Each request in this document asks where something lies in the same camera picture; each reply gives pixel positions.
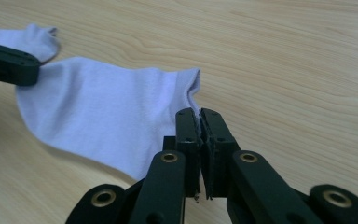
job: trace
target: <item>table surface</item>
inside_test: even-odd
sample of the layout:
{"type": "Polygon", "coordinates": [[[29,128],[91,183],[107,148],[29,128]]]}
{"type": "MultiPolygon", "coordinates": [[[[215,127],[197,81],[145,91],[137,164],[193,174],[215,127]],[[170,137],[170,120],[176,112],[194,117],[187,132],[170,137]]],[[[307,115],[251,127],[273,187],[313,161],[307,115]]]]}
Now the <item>table surface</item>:
{"type": "MultiPolygon", "coordinates": [[[[302,192],[358,195],[358,1],[3,1],[0,28],[56,26],[61,52],[129,68],[201,68],[196,101],[302,192]]],[[[0,83],[0,223],[63,223],[83,194],[134,180],[39,142],[0,83]]],[[[229,223],[186,200],[185,223],[229,223]]]]}

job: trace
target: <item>screw hole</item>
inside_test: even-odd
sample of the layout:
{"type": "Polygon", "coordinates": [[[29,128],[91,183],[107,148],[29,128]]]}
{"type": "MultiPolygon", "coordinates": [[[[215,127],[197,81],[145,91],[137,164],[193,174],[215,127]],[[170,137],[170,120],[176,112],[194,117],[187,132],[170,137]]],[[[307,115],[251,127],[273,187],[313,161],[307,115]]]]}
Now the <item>screw hole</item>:
{"type": "Polygon", "coordinates": [[[111,189],[102,189],[96,192],[91,199],[92,205],[95,207],[105,207],[116,199],[116,194],[111,189]]]}
{"type": "Polygon", "coordinates": [[[255,162],[257,161],[257,156],[255,156],[254,154],[250,154],[250,153],[243,153],[240,155],[241,160],[246,161],[246,162],[255,162]]]}
{"type": "Polygon", "coordinates": [[[328,202],[338,207],[349,208],[352,205],[351,199],[335,190],[326,190],[323,192],[323,196],[328,202]]]}
{"type": "Polygon", "coordinates": [[[178,160],[178,156],[173,153],[165,153],[161,156],[161,159],[165,162],[174,162],[178,160]]]}

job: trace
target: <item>wood grain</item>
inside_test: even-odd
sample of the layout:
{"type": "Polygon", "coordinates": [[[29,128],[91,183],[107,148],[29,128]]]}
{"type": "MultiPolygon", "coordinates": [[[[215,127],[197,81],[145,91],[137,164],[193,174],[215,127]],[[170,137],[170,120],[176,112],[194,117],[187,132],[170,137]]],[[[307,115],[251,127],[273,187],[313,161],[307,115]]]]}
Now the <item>wood grain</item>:
{"type": "MultiPolygon", "coordinates": [[[[358,195],[358,1],[0,0],[0,28],[56,26],[61,52],[129,68],[201,68],[197,102],[295,189],[358,195]]],[[[0,83],[0,223],[63,223],[82,195],[133,180],[47,147],[0,83]]],[[[224,200],[186,223],[228,223],[224,200]]]]}

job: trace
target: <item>brass screw hole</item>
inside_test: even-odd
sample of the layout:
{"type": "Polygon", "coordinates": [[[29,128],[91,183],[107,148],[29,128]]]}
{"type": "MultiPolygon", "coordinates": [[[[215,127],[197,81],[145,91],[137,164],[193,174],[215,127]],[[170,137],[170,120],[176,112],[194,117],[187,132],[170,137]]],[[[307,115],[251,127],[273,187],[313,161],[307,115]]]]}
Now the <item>brass screw hole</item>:
{"type": "Polygon", "coordinates": [[[328,202],[335,206],[342,208],[349,208],[352,206],[351,199],[341,192],[335,190],[325,190],[323,192],[323,196],[328,202]]]}
{"type": "Polygon", "coordinates": [[[178,156],[173,153],[165,153],[161,156],[161,159],[165,162],[174,162],[178,160],[178,156]]]}
{"type": "Polygon", "coordinates": [[[254,154],[251,153],[243,153],[240,155],[241,160],[246,161],[246,162],[256,162],[257,161],[257,156],[255,156],[254,154]]]}
{"type": "Polygon", "coordinates": [[[116,199],[116,194],[111,189],[102,189],[96,192],[91,199],[92,205],[95,207],[105,207],[116,199]]]}

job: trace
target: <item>white sock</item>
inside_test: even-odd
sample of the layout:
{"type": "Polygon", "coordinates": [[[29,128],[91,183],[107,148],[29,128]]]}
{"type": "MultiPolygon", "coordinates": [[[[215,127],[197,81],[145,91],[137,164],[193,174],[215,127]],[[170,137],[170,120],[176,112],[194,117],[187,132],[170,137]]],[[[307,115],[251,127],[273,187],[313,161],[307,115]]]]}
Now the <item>white sock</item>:
{"type": "Polygon", "coordinates": [[[30,24],[25,30],[0,29],[0,45],[34,55],[44,63],[53,58],[59,49],[55,27],[41,28],[30,24]]]}
{"type": "Polygon", "coordinates": [[[41,67],[32,87],[17,87],[20,112],[42,142],[145,177],[163,137],[175,135],[175,113],[199,108],[198,68],[126,69],[75,57],[41,67]]]}

